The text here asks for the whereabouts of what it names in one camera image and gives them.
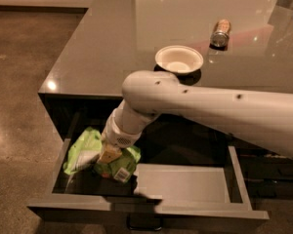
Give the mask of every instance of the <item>white bowl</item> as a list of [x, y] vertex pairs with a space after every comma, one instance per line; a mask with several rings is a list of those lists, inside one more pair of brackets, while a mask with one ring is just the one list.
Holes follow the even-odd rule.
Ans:
[[168, 46], [155, 55], [156, 64], [176, 75], [187, 75], [203, 64], [203, 56], [186, 46]]

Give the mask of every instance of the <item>can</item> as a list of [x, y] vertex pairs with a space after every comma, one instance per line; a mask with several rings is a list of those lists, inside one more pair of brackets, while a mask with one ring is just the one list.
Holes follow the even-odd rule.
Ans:
[[217, 48], [224, 48], [230, 39], [230, 22], [227, 19], [220, 19], [213, 30], [211, 45]]

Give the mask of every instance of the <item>gray countertop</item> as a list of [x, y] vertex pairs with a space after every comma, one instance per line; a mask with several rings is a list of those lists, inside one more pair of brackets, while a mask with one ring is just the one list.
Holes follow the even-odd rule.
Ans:
[[[39, 94], [121, 97], [156, 52], [185, 45], [204, 57], [194, 86], [293, 94], [293, 10], [278, 0], [94, 0]], [[209, 47], [220, 19], [231, 22], [225, 51]]]

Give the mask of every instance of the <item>floor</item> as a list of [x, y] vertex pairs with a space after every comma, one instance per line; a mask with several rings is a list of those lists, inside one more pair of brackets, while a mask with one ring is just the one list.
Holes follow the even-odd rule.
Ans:
[[[26, 208], [28, 199], [42, 197], [62, 146], [37, 91], [82, 16], [0, 11], [0, 233], [130, 233], [114, 226], [44, 222]], [[255, 233], [293, 234], [293, 201], [255, 203], [271, 216]]]

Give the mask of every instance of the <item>open drawer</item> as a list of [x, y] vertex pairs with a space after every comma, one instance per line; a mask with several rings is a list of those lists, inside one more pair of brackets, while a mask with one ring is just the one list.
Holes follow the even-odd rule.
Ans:
[[269, 219], [252, 210], [234, 147], [222, 134], [180, 117], [161, 116], [146, 128], [137, 142], [141, 163], [126, 184], [92, 170], [64, 174], [79, 134], [105, 125], [88, 116], [75, 114], [44, 198], [28, 202], [44, 220], [239, 233]]

